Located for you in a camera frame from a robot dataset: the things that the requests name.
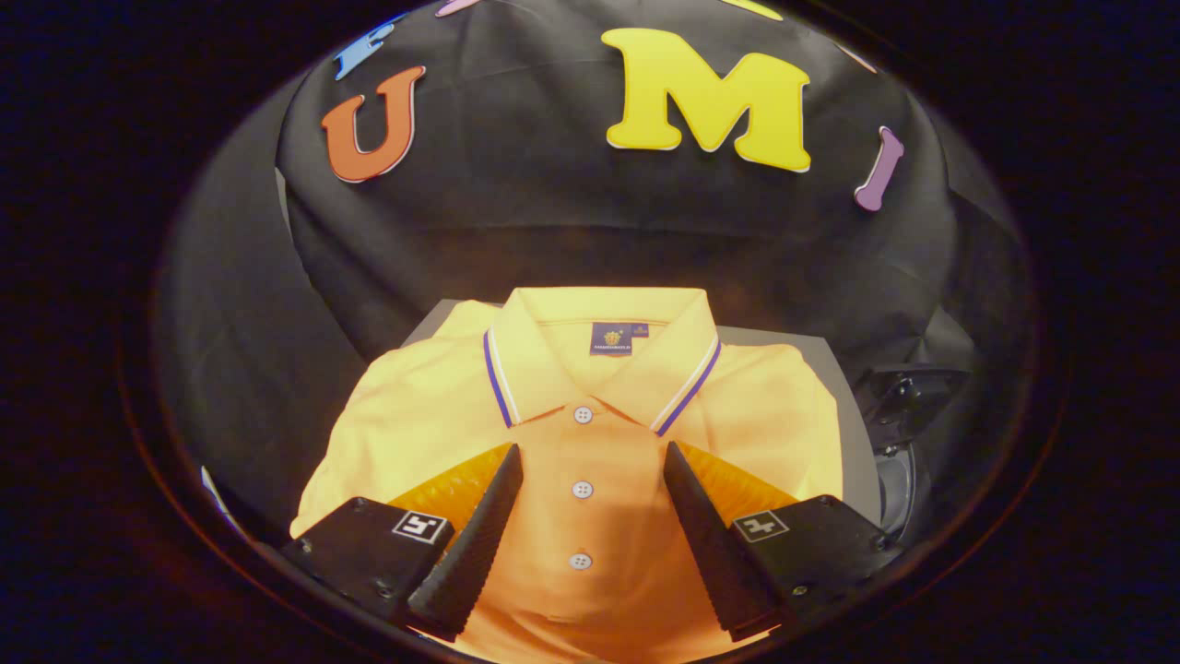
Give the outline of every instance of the shirt button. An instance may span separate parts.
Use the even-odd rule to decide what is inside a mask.
[[[594,495],[594,485],[590,482],[577,482],[573,485],[573,495],[585,500]]]
[[[575,553],[570,557],[570,567],[575,570],[586,570],[591,565],[594,565],[594,560],[590,560],[590,557],[584,553]]]

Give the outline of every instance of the gray table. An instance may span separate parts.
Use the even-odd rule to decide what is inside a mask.
[[[406,347],[428,340],[442,324],[446,316],[451,314],[451,309],[460,301],[439,301],[401,346]],[[852,389],[844,379],[844,373],[840,372],[840,366],[835,362],[835,356],[832,355],[827,342],[821,337],[804,337],[787,335],[786,331],[765,331],[722,324],[717,326],[717,336],[723,344],[738,347],[789,344],[799,349],[827,392],[835,397],[844,467],[844,502],[874,525],[880,525],[880,487],[877,479],[877,464],[873,460],[872,447],[868,445],[868,433],[865,430],[865,422],[860,419],[857,402],[852,399]]]

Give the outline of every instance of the letter m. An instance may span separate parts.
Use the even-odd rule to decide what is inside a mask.
[[[762,53],[746,54],[723,79],[678,34],[648,28],[620,28],[602,41],[623,53],[623,121],[607,130],[615,147],[671,150],[681,132],[668,124],[668,96],[688,120],[701,149],[721,146],[749,109],[749,130],[734,140],[750,162],[804,172],[802,87],[807,73]]]

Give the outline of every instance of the black cloth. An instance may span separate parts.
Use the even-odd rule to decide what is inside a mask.
[[[601,35],[616,27],[680,34],[719,75],[750,52],[802,68],[809,171],[742,159],[745,118],[701,150],[674,103],[678,147],[610,146],[623,61]],[[382,41],[339,81],[330,51],[243,124],[168,252],[170,408],[195,460],[261,527],[278,537],[294,517],[368,362],[440,298],[504,301],[519,285],[706,288],[721,324],[824,337],[850,382],[880,363],[970,369],[975,397],[929,464],[968,491],[999,459],[989,419],[1014,408],[1031,343],[1024,250],[968,142],[899,79],[789,15],[716,0],[422,8]],[[406,157],[366,182],[337,178],[324,114],[365,94],[358,142],[379,145],[375,88],[418,65]],[[883,125],[905,156],[870,212],[853,191]]]

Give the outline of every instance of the letter u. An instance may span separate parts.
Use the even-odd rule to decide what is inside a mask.
[[[345,182],[363,182],[385,172],[409,151],[414,139],[414,81],[426,73],[417,66],[387,78],[376,86],[385,97],[385,142],[372,152],[365,152],[356,142],[356,109],[365,103],[359,94],[328,111],[323,129],[328,140],[328,163],[336,177]]]

